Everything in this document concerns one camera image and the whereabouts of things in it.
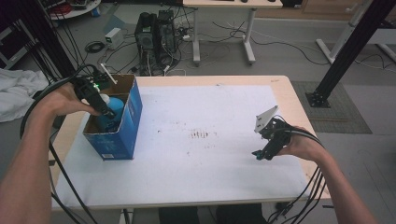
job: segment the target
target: floor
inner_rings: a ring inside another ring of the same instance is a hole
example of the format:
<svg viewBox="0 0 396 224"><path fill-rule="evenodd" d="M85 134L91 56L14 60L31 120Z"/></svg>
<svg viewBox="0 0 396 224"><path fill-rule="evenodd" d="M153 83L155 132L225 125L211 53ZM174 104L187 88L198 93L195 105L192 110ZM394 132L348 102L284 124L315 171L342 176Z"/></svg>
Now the floor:
<svg viewBox="0 0 396 224"><path fill-rule="evenodd" d="M81 52L91 41L105 41L104 35L113 27L124 28L125 43L133 43L130 34L134 32L137 16L140 12L157 12L163 7L131 6L128 4L102 4L101 16L93 18L90 14L67 20L71 34ZM177 23L188 27L192 25L192 16L188 21L180 19ZM230 28L239 27L239 21L219 21L221 26ZM168 76L226 76L226 75L285 75L293 81L321 81L330 65L325 56L320 52L315 40L321 38L331 46L341 34L346 21L291 21L257 19L253 27L252 37L258 45L252 43L257 62L250 65L240 39L230 39L225 42L213 43L210 40L219 40L229 36L230 30L222 29L210 21L200 23L200 38L202 39L202 58L199 68L191 61L191 44L181 45L182 61ZM58 28L64 35L62 24ZM103 55L102 50L96 54L89 54L86 63L97 64ZM132 61L136 55L135 44L130 44L103 60L106 65L112 66L113 71L120 70L127 73L133 69L138 60ZM373 211L380 223L396 222L396 104L392 98L396 95L396 65L380 49L374 45L367 45L360 53L357 61L346 71L341 80L350 98L361 112L373 134L343 134L343 133L317 133L324 146L334 155L342 167L347 179L356 189L362 199ZM36 65L29 57L20 60L15 69L36 70ZM0 176L4 175L13 148L19 142L18 130L20 119L0 123L2 150L0 150ZM322 205L332 204L329 200L321 201L319 206L304 220L304 223L335 223L335 214L331 208ZM301 204L293 210L299 211ZM263 214L268 217L275 211L271 203L263 204ZM215 223L210 211L214 213L215 207L200 207L199 216L201 223ZM135 209L133 223L156 224L158 210ZM119 223L120 210L95 213L100 223ZM283 217L276 223L285 220ZM70 223L69 219L60 212L54 212L52 223Z"/></svg>

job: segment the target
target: white cloth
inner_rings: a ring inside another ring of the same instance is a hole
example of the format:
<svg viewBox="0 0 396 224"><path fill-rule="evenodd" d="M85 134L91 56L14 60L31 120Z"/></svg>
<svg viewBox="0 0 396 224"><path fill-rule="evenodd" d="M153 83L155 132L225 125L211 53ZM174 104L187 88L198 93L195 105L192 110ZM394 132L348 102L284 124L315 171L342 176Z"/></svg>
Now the white cloth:
<svg viewBox="0 0 396 224"><path fill-rule="evenodd" d="M0 68L0 122L23 117L33 103L32 96L49 85L44 74Z"/></svg>

